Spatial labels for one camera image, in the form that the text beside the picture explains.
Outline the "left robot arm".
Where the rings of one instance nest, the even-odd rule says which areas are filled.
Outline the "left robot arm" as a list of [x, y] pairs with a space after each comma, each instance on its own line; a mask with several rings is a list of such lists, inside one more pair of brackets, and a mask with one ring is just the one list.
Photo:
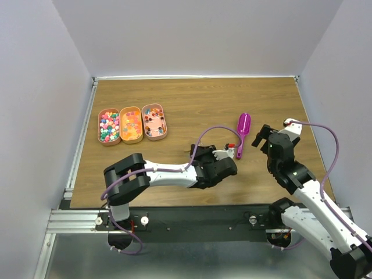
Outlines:
[[159, 164], [134, 153], [103, 171], [106, 190], [102, 198], [109, 204], [109, 223], [117, 230], [124, 229], [130, 218], [129, 203], [150, 187], [179, 186], [206, 189], [216, 186], [237, 174], [234, 162], [235, 145], [224, 149], [191, 145], [189, 163]]

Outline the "magenta plastic scoop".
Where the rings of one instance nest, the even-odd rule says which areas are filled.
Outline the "magenta plastic scoop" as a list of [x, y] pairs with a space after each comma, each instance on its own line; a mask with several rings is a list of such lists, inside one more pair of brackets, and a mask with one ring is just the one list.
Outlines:
[[245, 137], [249, 134], [251, 129], [251, 116], [249, 113], [242, 113], [239, 117], [238, 124], [237, 124], [237, 133], [239, 134], [241, 143], [237, 148], [236, 158], [241, 159], [242, 153], [244, 149], [244, 141]]

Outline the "pink tray of lollipops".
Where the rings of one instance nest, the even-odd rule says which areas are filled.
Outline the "pink tray of lollipops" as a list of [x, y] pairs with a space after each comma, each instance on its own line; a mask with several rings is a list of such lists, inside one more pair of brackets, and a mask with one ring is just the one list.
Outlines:
[[167, 135], [167, 124], [163, 107], [158, 103], [145, 105], [142, 110], [145, 136], [151, 141], [161, 140]]

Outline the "orange tray of star candies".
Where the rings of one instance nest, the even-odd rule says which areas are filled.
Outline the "orange tray of star candies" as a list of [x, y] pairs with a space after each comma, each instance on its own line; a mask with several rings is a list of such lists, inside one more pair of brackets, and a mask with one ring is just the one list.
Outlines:
[[119, 113], [120, 138], [126, 144], [136, 144], [143, 139], [142, 114], [138, 107], [129, 106]]

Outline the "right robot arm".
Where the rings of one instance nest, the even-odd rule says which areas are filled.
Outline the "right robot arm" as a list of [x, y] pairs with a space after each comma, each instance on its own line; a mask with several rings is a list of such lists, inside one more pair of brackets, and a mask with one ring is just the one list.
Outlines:
[[282, 130], [263, 125], [252, 146], [265, 141], [267, 169], [276, 182], [297, 197], [311, 212], [310, 219], [299, 206], [282, 198], [269, 207], [267, 220], [275, 228], [294, 229], [328, 260], [338, 278], [371, 276], [371, 236], [356, 225], [324, 192], [324, 184], [295, 160], [294, 147], [300, 140], [303, 123], [286, 119]]

